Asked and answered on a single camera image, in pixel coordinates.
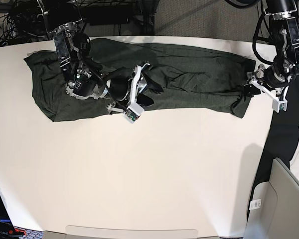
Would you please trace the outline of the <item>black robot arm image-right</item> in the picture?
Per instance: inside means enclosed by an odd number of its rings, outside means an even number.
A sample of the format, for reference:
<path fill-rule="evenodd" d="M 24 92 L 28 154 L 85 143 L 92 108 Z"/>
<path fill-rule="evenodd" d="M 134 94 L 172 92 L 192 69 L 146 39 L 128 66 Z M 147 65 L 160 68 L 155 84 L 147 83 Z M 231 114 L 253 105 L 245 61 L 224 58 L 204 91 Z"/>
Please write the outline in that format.
<path fill-rule="evenodd" d="M 263 70 L 263 76 L 257 77 L 256 73 L 251 76 L 256 81 L 252 85 L 252 80 L 244 87 L 244 94 L 253 97 L 264 92 L 264 87 L 270 92 L 276 90 L 279 99 L 287 92 L 287 87 L 299 76 L 299 26 L 294 13 L 298 10 L 298 5 L 294 0 L 268 0 L 267 8 L 264 9 L 259 17 L 252 40 L 253 53 L 262 63 L 269 65 Z M 256 48 L 258 34 L 268 16 L 269 38 L 268 42 L 275 46 L 276 56 L 273 61 L 268 61 L 261 57 Z"/>

